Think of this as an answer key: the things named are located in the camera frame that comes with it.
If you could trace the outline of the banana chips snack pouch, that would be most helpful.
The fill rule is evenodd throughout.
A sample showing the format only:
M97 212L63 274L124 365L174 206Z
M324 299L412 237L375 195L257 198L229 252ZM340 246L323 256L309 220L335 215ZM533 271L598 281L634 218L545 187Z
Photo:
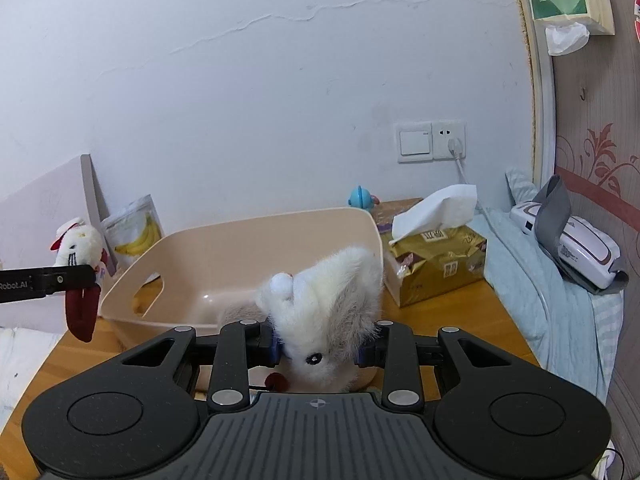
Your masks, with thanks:
M150 194L130 203L117 214L101 221L104 236L115 257L116 268L127 270L163 237Z

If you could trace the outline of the white furry plush toy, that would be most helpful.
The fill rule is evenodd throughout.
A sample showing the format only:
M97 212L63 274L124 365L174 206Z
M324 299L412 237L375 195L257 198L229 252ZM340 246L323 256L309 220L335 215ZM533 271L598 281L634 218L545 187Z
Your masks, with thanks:
M269 321L283 351L276 371L288 390L343 392L358 382L359 347L378 330L382 288L380 258L350 246L297 274L273 275L252 300L225 308L218 324Z

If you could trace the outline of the decorated headboard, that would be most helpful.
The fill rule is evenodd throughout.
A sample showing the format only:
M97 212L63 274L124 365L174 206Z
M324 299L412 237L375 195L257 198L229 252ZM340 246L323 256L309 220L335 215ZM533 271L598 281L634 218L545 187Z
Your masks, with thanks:
M616 33L553 63L555 168L574 213L615 238L630 282L608 408L613 442L639 475L639 43L634 0L611 0Z

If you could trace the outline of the gold tissue pack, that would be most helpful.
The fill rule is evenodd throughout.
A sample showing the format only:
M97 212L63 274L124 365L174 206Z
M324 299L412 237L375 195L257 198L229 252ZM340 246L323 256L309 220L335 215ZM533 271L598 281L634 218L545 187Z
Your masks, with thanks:
M392 200L374 207L385 284L398 307L484 278L487 240L469 227L476 205L474 185L454 184L423 200Z

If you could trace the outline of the beige plastic storage bin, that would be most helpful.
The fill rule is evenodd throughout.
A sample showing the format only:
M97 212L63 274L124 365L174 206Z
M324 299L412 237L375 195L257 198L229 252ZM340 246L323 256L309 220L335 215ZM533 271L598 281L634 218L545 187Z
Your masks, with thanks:
M252 300L271 275L296 274L349 246L382 257L382 240L367 211L289 212L175 232L122 274L99 312L126 348L178 325L211 335L219 313Z

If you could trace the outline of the wall tissue box holder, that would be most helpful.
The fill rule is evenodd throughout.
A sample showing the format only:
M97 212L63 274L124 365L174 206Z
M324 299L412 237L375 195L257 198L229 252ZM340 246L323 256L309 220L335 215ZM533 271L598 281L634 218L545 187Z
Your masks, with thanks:
M574 53L593 36L613 36L611 0L529 0L551 56Z

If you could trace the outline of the red white headphones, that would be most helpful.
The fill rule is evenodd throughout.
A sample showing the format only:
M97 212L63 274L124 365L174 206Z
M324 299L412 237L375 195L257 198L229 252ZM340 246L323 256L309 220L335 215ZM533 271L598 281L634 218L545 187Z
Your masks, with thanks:
M634 31L640 42L640 0L634 0Z

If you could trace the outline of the light blue bedding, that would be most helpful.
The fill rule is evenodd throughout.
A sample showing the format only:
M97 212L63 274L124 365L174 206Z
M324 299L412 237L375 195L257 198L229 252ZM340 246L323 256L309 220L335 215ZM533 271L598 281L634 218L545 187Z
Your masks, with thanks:
M623 328L624 294L593 296L564 280L504 211L480 210L469 226L487 240L485 280L541 367L605 402Z

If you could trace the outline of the white wall switch socket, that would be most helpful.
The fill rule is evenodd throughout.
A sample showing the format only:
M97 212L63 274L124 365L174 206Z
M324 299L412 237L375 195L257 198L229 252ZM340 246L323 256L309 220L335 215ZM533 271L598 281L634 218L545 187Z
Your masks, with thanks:
M461 119L400 122L395 126L400 164L465 158L465 126Z

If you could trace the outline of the blue figurine toy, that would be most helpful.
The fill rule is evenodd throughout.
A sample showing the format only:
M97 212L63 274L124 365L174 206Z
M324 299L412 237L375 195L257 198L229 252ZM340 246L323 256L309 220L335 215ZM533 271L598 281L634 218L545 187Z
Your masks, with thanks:
M356 188L350 192L347 203L351 207L371 211L375 206L378 206L380 200L366 188L357 185Z

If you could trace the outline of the small red white plush doll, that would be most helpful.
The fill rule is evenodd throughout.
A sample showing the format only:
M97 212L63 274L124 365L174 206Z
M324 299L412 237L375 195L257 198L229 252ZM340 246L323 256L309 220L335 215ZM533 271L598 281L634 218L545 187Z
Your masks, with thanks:
M65 289L67 329L79 341L92 341L108 255L99 230L75 218L56 230L50 246L54 265L74 271Z

